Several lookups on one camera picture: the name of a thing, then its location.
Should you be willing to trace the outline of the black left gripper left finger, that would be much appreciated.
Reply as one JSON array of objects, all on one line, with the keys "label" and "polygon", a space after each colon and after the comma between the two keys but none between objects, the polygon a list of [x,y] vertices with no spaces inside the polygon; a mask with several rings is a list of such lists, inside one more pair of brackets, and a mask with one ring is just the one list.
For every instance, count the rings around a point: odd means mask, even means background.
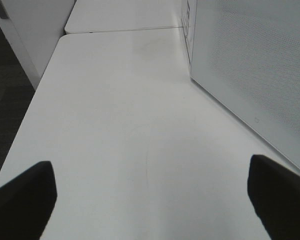
[{"label": "black left gripper left finger", "polygon": [[50,161],[40,161],[0,187],[0,240],[41,238],[57,201]]}]

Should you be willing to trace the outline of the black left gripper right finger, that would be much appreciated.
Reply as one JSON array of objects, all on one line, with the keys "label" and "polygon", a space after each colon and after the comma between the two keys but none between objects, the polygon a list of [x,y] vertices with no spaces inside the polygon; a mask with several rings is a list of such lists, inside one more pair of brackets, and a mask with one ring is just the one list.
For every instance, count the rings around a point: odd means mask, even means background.
[{"label": "black left gripper right finger", "polygon": [[300,240],[300,176],[265,155],[250,159],[247,194],[272,240]]}]

